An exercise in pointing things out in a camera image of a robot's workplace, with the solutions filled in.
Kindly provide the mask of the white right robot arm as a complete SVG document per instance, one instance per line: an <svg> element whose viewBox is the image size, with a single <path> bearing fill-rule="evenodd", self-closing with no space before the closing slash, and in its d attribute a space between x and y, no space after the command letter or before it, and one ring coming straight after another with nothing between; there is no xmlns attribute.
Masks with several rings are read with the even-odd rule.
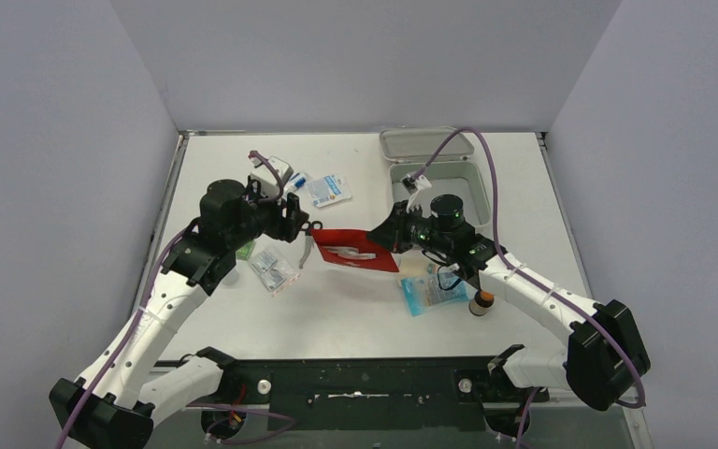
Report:
<svg viewBox="0 0 718 449"><path fill-rule="evenodd" d="M458 196L436 197L429 216L407 201L394 203L389 216L367 234L392 253L419 248L480 293L515 307L551 332L563 345L554 351L513 345L489 364L489 386L510 401L526 388L571 391L585 405L606 411L645 404L643 375L651 361L634 316L625 304L606 304L569 292L519 262L512 253L469 224Z"/></svg>

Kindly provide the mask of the red first aid pouch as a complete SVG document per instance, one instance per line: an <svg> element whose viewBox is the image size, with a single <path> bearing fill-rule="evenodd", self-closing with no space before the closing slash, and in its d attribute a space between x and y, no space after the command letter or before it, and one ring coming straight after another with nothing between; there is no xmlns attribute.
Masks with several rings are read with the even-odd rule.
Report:
<svg viewBox="0 0 718 449"><path fill-rule="evenodd" d="M389 250L367 238L359 229L315 229L314 243L324 262L348 268L397 273L398 264Z"/></svg>

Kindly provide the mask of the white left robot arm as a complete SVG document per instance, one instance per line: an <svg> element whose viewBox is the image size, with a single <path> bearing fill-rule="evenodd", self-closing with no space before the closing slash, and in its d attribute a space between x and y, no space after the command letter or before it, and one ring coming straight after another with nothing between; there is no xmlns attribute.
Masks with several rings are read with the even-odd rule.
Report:
<svg viewBox="0 0 718 449"><path fill-rule="evenodd" d="M294 193L272 198L254 178L212 182L198 216L153 263L118 335L77 377L51 389L61 427L56 447L73 440L87 448L142 448L158 424L194 400L233 400L240 378L212 349L160 378L149 376L182 324L235 268L237 250L263 235L293 242L308 219Z"/></svg>

